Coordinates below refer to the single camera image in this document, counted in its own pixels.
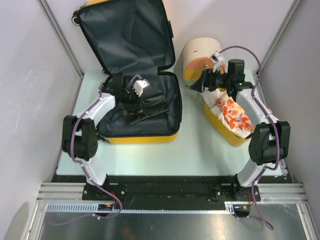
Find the yellow plastic basket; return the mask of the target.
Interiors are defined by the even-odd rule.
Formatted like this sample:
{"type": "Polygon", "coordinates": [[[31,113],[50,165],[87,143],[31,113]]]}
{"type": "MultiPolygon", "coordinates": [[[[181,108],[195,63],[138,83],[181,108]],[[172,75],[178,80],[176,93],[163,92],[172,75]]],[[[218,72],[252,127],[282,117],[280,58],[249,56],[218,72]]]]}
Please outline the yellow plastic basket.
{"type": "Polygon", "coordinates": [[[215,128],[215,130],[233,147],[241,146],[252,137],[253,132],[242,130],[240,128],[231,129],[223,115],[220,119],[218,119],[214,114],[210,113],[209,108],[205,104],[205,101],[203,113],[215,128]]]}

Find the yellow Pikachu suitcase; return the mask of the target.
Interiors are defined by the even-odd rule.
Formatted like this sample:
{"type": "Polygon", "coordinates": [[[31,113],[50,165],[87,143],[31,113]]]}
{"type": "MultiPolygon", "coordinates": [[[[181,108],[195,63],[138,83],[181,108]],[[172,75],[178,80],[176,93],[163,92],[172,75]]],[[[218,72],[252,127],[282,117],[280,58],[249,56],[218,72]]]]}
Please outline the yellow Pikachu suitcase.
{"type": "Polygon", "coordinates": [[[97,125],[113,144],[173,141],[182,121],[182,97],[177,76],[169,72],[176,61],[173,32],[160,0],[92,0],[73,13],[102,69],[111,77],[134,75],[149,82],[140,97],[163,92],[169,111],[133,125],[125,123],[127,103],[117,103],[97,125]]]}

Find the white round drawer cabinet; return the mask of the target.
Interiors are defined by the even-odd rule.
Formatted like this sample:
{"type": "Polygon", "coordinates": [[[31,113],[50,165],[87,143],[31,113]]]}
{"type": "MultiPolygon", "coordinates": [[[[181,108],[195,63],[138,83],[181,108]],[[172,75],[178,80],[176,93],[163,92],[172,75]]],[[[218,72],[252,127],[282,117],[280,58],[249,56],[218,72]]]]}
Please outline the white round drawer cabinet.
{"type": "Polygon", "coordinates": [[[183,48],[183,80],[187,86],[196,82],[204,69],[213,68],[211,56],[221,50],[221,44],[214,38],[198,37],[190,40],[183,48]]]}

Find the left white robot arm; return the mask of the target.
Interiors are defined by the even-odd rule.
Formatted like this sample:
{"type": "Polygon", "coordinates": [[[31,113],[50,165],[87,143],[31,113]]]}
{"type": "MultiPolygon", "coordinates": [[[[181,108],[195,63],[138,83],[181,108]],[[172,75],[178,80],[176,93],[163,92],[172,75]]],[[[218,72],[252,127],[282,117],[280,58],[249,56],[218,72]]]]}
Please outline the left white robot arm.
{"type": "Polygon", "coordinates": [[[62,151],[82,168],[87,182],[94,185],[93,194],[100,200],[110,196],[111,188],[104,184],[107,174],[101,168],[98,150],[97,126],[102,118],[116,107],[117,99],[135,100],[149,83],[139,74],[129,83],[121,73],[108,77],[99,87],[97,98],[81,113],[66,115],[62,125],[62,151]]]}

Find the orange floral patterned cloth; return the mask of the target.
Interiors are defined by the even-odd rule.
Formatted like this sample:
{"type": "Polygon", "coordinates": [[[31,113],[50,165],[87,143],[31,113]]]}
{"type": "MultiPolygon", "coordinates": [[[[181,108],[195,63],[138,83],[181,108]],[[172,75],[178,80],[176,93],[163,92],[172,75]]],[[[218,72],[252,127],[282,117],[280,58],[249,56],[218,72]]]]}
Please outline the orange floral patterned cloth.
{"type": "Polygon", "coordinates": [[[250,133],[254,132],[255,127],[248,114],[232,97],[225,93],[215,100],[215,104],[221,110],[231,129],[240,128],[250,133]]]}

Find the black pouch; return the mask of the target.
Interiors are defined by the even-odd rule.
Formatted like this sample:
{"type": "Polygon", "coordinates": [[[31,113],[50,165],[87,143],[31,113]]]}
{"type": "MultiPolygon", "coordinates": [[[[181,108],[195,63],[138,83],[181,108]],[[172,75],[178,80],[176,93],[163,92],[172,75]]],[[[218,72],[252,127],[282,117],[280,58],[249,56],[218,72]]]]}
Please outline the black pouch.
{"type": "Polygon", "coordinates": [[[126,105],[122,116],[127,125],[134,125],[169,110],[165,93],[158,92],[148,97],[139,97],[136,103],[126,105]]]}

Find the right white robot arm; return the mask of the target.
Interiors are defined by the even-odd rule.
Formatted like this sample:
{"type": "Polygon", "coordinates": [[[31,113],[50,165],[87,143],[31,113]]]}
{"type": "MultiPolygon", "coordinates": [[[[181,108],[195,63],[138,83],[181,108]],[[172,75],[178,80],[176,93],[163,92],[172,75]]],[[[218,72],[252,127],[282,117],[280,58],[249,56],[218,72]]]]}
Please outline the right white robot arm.
{"type": "Polygon", "coordinates": [[[233,177],[230,186],[223,187],[231,199],[242,201],[248,194],[255,194],[255,185],[266,170],[276,170],[280,160],[287,157],[291,126],[275,117],[255,94],[254,85],[245,80],[244,60],[229,60],[225,73],[221,72],[222,67],[222,62],[217,60],[212,68],[202,71],[189,89],[201,94],[226,89],[227,95],[244,109],[253,124],[249,160],[233,177]]]}

